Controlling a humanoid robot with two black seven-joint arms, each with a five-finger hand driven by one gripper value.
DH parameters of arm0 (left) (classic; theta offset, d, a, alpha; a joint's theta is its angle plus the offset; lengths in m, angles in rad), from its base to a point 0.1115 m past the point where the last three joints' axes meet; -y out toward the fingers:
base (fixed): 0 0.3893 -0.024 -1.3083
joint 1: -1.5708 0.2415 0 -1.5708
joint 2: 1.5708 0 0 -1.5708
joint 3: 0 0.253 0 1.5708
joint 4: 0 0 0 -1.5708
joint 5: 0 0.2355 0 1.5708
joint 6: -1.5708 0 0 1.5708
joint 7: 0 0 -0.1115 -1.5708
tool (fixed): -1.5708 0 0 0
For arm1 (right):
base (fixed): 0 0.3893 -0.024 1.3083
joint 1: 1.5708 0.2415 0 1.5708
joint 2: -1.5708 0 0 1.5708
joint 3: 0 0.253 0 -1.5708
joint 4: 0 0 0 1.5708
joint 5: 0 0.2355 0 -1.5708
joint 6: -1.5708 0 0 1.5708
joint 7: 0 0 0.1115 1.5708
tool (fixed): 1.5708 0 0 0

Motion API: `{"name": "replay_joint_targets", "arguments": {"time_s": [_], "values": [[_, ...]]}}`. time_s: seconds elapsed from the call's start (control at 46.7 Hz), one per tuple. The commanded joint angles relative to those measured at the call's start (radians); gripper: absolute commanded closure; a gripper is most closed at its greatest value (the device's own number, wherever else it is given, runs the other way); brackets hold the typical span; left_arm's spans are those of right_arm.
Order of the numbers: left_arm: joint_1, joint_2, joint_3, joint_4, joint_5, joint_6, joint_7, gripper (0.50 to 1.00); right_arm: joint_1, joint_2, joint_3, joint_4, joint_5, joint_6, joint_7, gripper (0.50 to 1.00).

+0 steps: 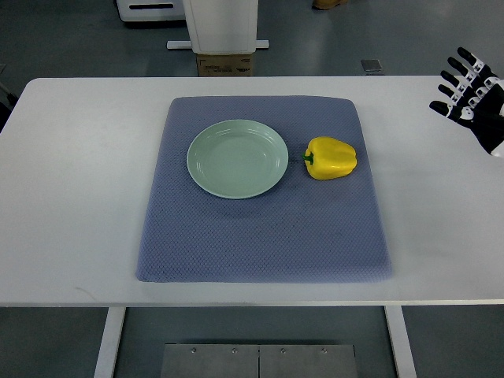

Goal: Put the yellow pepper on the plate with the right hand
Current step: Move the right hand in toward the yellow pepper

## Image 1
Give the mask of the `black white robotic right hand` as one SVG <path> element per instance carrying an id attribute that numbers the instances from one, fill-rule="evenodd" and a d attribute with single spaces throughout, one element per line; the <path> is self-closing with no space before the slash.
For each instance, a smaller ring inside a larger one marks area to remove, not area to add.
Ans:
<path id="1" fill-rule="evenodd" d="M 469 129 L 478 143 L 491 156 L 503 156 L 503 78 L 485 62 L 460 46 L 459 61 L 454 57 L 448 64 L 458 71 L 455 76 L 443 70 L 441 77 L 448 85 L 438 90 L 450 101 L 432 101 L 429 108 L 454 123 Z"/>

